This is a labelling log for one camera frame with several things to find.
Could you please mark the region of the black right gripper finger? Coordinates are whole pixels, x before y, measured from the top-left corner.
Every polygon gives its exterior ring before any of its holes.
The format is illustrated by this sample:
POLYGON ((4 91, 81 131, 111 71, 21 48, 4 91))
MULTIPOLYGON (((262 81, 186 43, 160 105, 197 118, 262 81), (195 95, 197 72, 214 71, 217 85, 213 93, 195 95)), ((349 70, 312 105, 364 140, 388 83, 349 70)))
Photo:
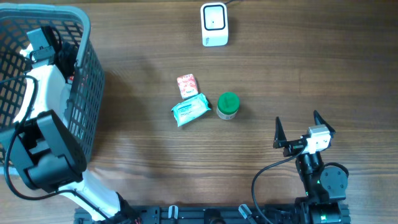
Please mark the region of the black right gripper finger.
POLYGON ((273 148, 282 148, 285 147, 287 142, 282 123, 280 118, 277 116, 275 118, 275 136, 273 142, 273 148))
POLYGON ((317 110, 315 110, 313 112, 313 117, 314 117, 316 125, 324 124, 328 128, 328 130, 329 130, 329 132, 331 134, 335 134, 336 133, 336 131, 321 117, 320 113, 317 110))

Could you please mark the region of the teal wet wipes pack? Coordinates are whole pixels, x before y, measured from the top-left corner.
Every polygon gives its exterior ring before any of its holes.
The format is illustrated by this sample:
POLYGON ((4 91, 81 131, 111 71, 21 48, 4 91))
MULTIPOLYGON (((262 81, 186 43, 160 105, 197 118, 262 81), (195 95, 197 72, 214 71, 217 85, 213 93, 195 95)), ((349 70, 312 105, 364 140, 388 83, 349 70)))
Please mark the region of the teal wet wipes pack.
POLYGON ((178 103, 171 109, 171 112, 174 114, 177 126, 180 127, 200 117, 209 110, 210 107, 206 96, 200 93, 178 103))

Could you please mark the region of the orange candy pack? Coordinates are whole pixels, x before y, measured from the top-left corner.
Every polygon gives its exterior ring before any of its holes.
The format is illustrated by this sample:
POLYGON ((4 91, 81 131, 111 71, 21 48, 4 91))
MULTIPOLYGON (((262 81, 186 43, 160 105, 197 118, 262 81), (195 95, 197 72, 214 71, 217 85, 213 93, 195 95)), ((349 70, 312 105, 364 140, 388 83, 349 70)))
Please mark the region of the orange candy pack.
POLYGON ((198 86, 193 74, 182 75, 181 77, 178 77, 177 84, 183 100, 198 94, 198 86))

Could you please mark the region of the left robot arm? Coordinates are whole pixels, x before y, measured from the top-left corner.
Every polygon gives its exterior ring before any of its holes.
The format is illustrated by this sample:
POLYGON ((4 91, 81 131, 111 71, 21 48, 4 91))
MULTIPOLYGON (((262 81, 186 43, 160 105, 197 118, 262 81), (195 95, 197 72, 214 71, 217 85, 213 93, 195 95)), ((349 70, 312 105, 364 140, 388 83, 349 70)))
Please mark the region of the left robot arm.
POLYGON ((4 163, 14 164, 26 186, 47 192, 40 200, 63 195, 97 223, 139 222, 139 213, 122 196, 91 175, 79 141, 53 110, 30 117, 39 81, 25 78, 32 80, 34 89, 24 117, 1 132, 7 146, 4 163))

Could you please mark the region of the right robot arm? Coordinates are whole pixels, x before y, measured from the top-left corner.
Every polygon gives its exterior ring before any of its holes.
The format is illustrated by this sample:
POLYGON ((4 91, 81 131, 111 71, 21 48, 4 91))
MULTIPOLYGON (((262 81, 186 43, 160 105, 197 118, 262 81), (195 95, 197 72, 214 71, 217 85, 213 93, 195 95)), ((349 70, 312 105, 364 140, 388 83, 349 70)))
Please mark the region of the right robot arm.
POLYGON ((295 159, 295 165, 306 191, 305 197, 295 200, 298 222, 309 224, 351 222, 346 199, 348 169, 336 162, 325 163, 321 152, 331 147, 335 130, 313 112, 315 125, 300 139, 289 141, 280 118, 275 119, 274 148, 282 148, 284 157, 295 159))

